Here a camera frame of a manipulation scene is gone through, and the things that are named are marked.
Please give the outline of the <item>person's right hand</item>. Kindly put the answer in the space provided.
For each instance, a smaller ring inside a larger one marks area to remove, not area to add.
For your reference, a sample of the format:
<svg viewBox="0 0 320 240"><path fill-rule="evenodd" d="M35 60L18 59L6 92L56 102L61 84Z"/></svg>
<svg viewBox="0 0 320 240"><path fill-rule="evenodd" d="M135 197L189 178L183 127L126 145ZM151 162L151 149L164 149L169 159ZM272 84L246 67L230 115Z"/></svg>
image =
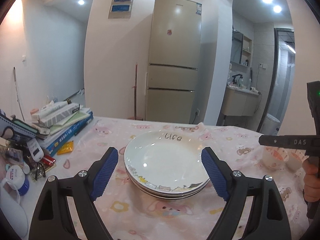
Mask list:
<svg viewBox="0 0 320 240"><path fill-rule="evenodd" d="M317 177L318 167L306 159L303 163L304 176L304 199L308 203L314 203L320 199L320 181Z"/></svg>

